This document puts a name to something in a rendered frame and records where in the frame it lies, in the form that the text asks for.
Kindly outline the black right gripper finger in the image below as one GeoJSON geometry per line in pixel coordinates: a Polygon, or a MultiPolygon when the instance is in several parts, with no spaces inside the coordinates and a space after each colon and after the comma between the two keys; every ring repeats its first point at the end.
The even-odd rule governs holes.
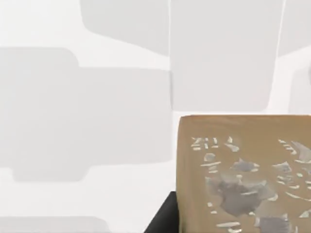
{"type": "Polygon", "coordinates": [[[171,191],[144,233],[179,233],[179,210],[176,192],[171,191]]]}

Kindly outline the brown box with silver print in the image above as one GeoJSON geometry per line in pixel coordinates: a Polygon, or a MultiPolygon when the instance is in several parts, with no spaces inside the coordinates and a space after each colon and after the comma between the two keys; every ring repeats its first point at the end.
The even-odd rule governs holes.
{"type": "Polygon", "coordinates": [[[179,121],[179,233],[311,233],[311,116],[179,121]]]}

